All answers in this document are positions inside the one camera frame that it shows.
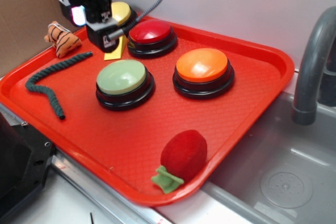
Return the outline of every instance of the button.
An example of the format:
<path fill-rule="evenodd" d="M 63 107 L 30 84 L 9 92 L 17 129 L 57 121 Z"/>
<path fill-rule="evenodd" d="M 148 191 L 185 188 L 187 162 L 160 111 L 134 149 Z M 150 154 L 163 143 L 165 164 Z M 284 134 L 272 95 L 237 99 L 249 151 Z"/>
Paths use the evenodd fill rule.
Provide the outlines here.
<path fill-rule="evenodd" d="M 125 2 L 113 2 L 112 3 L 112 16 L 118 22 L 118 26 L 124 24 L 132 14 L 132 10 Z"/>
<path fill-rule="evenodd" d="M 227 92 L 235 72 L 226 55 L 213 48 L 194 49 L 183 54 L 173 75 L 175 91 L 191 99 L 210 99 Z"/>
<path fill-rule="evenodd" d="M 97 85 L 106 94 L 125 94 L 139 87 L 146 77 L 145 67 L 136 60 L 120 60 L 105 67 Z"/>
<path fill-rule="evenodd" d="M 186 81 L 209 82 L 225 73 L 227 57 L 217 49 L 195 49 L 178 59 L 176 69 L 180 77 Z"/>
<path fill-rule="evenodd" d="M 127 48 L 137 58 L 155 58 L 168 54 L 177 45 L 177 35 L 168 22 L 149 19 L 137 24 L 128 36 Z"/>
<path fill-rule="evenodd" d="M 123 111 L 146 102 L 154 93 L 155 81 L 141 62 L 119 60 L 100 71 L 96 87 L 96 97 L 103 108 Z"/>
<path fill-rule="evenodd" d="M 130 31 L 130 38 L 138 44 L 150 44 L 169 36 L 171 26 L 168 22 L 151 19 L 140 22 Z"/>

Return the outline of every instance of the rope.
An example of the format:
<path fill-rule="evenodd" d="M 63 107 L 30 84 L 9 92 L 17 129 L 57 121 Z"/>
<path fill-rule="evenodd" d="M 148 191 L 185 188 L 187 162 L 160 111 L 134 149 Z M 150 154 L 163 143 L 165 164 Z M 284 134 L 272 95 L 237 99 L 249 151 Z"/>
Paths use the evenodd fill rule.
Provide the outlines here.
<path fill-rule="evenodd" d="M 42 85 L 35 85 L 36 82 L 38 82 L 39 80 L 47 77 L 48 75 L 50 75 L 51 73 L 66 69 L 88 57 L 92 56 L 92 52 L 85 52 L 83 54 L 78 54 L 76 56 L 73 56 L 72 58 L 65 60 L 65 61 L 61 61 L 57 64 L 51 65 L 50 67 L 41 70 L 40 72 L 34 74 L 32 77 L 30 77 L 28 79 L 28 81 L 26 82 L 26 88 L 30 91 L 30 92 L 38 92 L 38 93 L 42 93 L 45 94 L 50 102 L 51 107 L 53 108 L 55 114 L 61 119 L 64 120 L 65 119 L 65 115 L 63 112 L 63 109 L 61 107 L 61 105 L 58 102 L 58 99 L 54 93 L 54 91 L 47 87 L 47 86 L 42 86 Z"/>

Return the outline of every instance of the cardboard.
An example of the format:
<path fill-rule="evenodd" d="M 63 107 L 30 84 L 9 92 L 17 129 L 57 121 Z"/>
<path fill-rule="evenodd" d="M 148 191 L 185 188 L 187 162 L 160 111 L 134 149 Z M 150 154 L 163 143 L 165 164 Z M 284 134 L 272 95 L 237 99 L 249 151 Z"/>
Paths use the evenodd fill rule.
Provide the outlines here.
<path fill-rule="evenodd" d="M 57 21 L 71 31 L 58 0 L 0 0 L 0 77 L 51 46 L 44 41 L 48 25 Z"/>

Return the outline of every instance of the plush toy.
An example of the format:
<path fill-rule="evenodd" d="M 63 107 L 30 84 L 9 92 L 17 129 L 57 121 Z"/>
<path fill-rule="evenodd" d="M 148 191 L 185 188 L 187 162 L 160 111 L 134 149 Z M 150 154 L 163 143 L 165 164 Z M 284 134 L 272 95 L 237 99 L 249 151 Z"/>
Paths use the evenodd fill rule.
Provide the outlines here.
<path fill-rule="evenodd" d="M 206 164 L 207 144 L 196 130 L 188 130 L 174 136 L 161 153 L 161 166 L 152 181 L 165 194 L 188 183 Z"/>
<path fill-rule="evenodd" d="M 82 41 L 76 35 L 56 21 L 48 25 L 48 34 L 44 37 L 44 40 L 53 44 L 58 58 L 64 57 L 69 51 L 82 44 Z"/>

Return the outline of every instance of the stuffed tiger toy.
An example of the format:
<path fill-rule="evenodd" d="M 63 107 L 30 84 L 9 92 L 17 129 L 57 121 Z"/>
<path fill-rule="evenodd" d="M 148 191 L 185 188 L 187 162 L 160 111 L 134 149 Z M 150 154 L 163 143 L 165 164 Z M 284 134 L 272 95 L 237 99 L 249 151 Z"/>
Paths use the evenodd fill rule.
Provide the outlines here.
<path fill-rule="evenodd" d="M 53 44 L 58 58 L 64 57 L 69 51 L 82 44 L 82 41 L 76 35 L 56 21 L 48 25 L 48 34 L 44 37 L 44 40 Z"/>

